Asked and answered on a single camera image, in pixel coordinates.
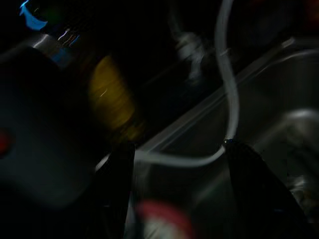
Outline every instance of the yellow object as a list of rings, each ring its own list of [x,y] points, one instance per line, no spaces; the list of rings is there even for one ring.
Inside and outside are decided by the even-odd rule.
[[[96,66],[89,87],[89,98],[99,121],[111,132],[116,141],[136,140],[142,133],[137,122],[136,108],[123,77],[110,56]]]

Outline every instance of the black object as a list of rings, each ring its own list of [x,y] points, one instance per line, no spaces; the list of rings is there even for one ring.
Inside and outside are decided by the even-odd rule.
[[[231,183],[243,219],[243,238],[318,238],[302,209],[262,157],[246,144],[224,143]]]
[[[108,146],[85,100],[69,104],[74,85],[36,49],[7,56],[0,58],[0,128],[14,141],[0,159],[1,234],[123,238],[135,146]]]
[[[303,1],[234,1],[229,39],[232,44],[258,49],[287,39],[303,21]]]

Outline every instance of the white tube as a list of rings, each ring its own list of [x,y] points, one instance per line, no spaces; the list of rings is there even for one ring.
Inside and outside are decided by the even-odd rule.
[[[227,55],[226,41],[227,24],[232,3],[233,0],[223,0],[217,18],[215,30],[216,59],[224,82],[224,88],[229,107],[228,128],[225,136],[226,139],[231,139],[235,136],[239,121],[239,98],[237,93],[235,77],[233,74],[233,70],[231,68],[230,60]],[[135,162],[143,161],[147,163],[154,163],[173,167],[200,167],[215,161],[223,153],[224,148],[223,146],[221,146],[220,149],[210,157],[194,159],[137,150],[135,153]]]

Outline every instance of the metal basin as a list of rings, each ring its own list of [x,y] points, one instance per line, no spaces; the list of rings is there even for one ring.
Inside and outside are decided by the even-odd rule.
[[[259,151],[284,183],[287,175],[319,175],[319,41],[290,39],[237,76],[240,121],[236,138]],[[143,150],[213,154],[223,140],[227,101],[219,89],[162,131]],[[138,165],[136,188],[145,198],[186,211],[203,238],[238,238],[224,157],[196,169]]]

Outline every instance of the blue light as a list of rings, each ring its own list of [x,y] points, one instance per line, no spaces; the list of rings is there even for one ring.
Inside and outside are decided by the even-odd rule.
[[[71,46],[74,42],[76,42],[76,40],[79,38],[80,35],[78,35],[71,43],[69,46]]]
[[[66,51],[64,49],[60,49],[59,52],[57,54],[55,54],[54,56],[51,57],[52,61],[54,61],[55,63],[59,63],[60,61],[63,60],[63,58],[66,57]]]
[[[25,1],[24,3],[21,4],[20,8],[21,8],[21,12],[20,15],[24,14],[25,16],[25,24],[27,27],[29,27],[32,30],[36,30],[39,31],[42,28],[44,28],[46,26],[46,24],[48,23],[47,21],[40,21],[38,19],[36,19],[30,12],[29,10],[26,8],[25,4],[28,2],[29,0]]]
[[[68,32],[68,30],[66,30],[59,38],[58,38],[58,41],[63,37],[65,36],[65,34]]]

